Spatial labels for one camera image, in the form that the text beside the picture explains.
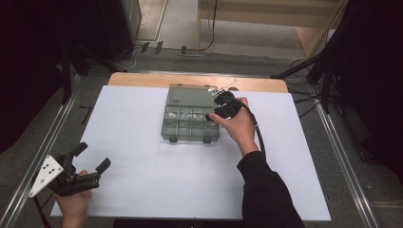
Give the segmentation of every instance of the person's left hand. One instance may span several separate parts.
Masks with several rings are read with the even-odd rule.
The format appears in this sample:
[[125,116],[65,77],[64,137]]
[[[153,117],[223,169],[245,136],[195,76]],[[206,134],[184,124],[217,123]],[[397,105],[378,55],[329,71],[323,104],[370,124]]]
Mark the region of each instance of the person's left hand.
[[[79,175],[85,175],[88,172],[82,170]],[[63,227],[65,228],[79,228],[83,227],[86,223],[88,216],[88,203],[92,197],[92,191],[86,190],[84,192],[76,193],[71,196],[61,197],[54,194],[60,210],[63,214]]]

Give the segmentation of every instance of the gray plastic organizer box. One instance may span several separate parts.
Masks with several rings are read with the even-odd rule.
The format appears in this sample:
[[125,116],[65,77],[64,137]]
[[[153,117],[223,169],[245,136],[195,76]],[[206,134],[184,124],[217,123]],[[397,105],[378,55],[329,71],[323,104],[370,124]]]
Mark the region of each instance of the gray plastic organizer box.
[[216,142],[219,126],[205,119],[205,114],[217,107],[213,102],[214,91],[217,87],[211,85],[170,85],[163,114],[163,139]]

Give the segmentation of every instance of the white tabletop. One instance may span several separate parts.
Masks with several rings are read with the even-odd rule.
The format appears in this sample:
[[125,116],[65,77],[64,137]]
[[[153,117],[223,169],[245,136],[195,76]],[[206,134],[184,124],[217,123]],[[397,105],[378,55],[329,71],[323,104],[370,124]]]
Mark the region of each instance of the white tabletop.
[[[146,219],[241,219],[244,181],[237,145],[225,129],[217,142],[167,142],[161,135],[167,88],[105,86],[73,164],[93,172],[112,164],[93,190],[89,215]],[[247,97],[267,161],[289,188],[303,220],[330,220],[291,94]],[[57,204],[51,214],[61,216]]]

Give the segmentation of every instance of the metal rail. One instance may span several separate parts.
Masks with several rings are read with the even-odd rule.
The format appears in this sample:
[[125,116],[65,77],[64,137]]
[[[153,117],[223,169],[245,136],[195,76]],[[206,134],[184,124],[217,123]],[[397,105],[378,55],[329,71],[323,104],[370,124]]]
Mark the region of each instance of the metal rail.
[[[76,75],[73,81],[73,88],[78,87],[81,83],[81,79],[79,75]],[[44,140],[42,141],[41,146],[39,147],[35,157],[32,160],[32,163],[29,166],[28,171],[26,172],[25,176],[21,180],[20,184],[16,188],[10,203],[9,207],[7,208],[5,214],[0,220],[0,227],[9,228],[13,227],[15,221],[18,219],[20,212],[27,200],[29,189],[30,189],[30,182],[33,178],[35,172],[39,169],[39,166],[44,161],[45,157],[49,154],[54,142],[57,139],[57,136],[67,118],[69,111],[71,110],[72,105],[74,104],[76,98],[76,91],[75,89],[71,94],[70,99],[66,102],[65,105],[62,105],[48,130],[47,135],[45,136]]]
[[332,117],[330,114],[326,114],[319,100],[316,99],[317,111],[319,113],[320,119],[322,120],[323,126],[328,134],[329,140],[332,144],[333,149],[340,165],[341,171],[343,172],[344,179],[347,181],[350,192],[352,194],[355,206],[358,209],[358,213],[361,216],[362,222],[366,228],[377,228],[379,225],[376,222],[374,212],[371,205],[359,183],[359,180],[355,174],[355,171],[350,164],[347,157],[346,151],[337,135],[335,126],[332,122]]

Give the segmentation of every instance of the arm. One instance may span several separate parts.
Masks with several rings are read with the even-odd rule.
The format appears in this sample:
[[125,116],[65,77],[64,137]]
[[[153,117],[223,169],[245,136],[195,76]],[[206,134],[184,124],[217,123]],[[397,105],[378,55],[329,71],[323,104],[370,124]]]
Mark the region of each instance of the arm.
[[[81,171],[80,175],[85,175],[86,170]],[[81,228],[86,223],[88,215],[88,203],[92,197],[92,191],[87,190],[71,196],[61,197],[54,194],[57,204],[63,214],[63,228]]]
[[[248,105],[246,98],[240,98],[240,101]],[[242,108],[231,120],[224,120],[214,113],[210,113],[209,117],[225,127],[243,156],[238,169],[245,180],[242,204],[244,227],[304,227],[287,186],[270,169],[255,144],[255,127],[249,113]]]

